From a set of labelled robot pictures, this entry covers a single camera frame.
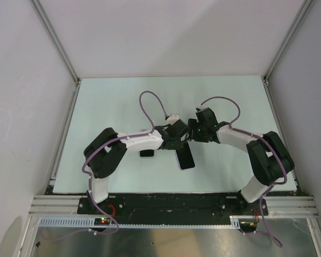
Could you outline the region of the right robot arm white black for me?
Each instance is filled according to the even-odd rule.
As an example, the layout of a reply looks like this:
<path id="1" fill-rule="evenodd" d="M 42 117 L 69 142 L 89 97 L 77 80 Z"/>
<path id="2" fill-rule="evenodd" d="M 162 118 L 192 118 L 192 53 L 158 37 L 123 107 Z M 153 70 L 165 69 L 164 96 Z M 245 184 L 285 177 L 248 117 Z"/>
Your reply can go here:
<path id="1" fill-rule="evenodd" d="M 233 127 L 228 122 L 218 122 L 210 108 L 197 109 L 196 118 L 188 120 L 188 139 L 196 142 L 215 142 L 235 147 L 248 154 L 253 176 L 240 190 L 237 210 L 250 214 L 256 202 L 275 185 L 287 182 L 287 174 L 294 161 L 278 133 L 270 131 L 257 134 Z"/>

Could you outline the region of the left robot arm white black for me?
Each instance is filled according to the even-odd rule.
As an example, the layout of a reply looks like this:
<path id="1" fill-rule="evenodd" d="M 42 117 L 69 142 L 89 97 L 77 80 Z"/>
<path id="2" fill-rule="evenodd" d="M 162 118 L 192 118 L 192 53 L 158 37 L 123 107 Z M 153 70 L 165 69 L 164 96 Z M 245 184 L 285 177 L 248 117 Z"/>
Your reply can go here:
<path id="1" fill-rule="evenodd" d="M 119 134 L 111 127 L 104 129 L 83 151 L 86 160 L 82 172 L 89 176 L 89 207 L 97 214 L 107 210 L 108 177 L 115 172 L 126 153 L 175 150 L 179 167 L 187 169 L 187 146 L 182 140 L 187 131 L 188 126 L 181 119 L 134 134 Z"/>

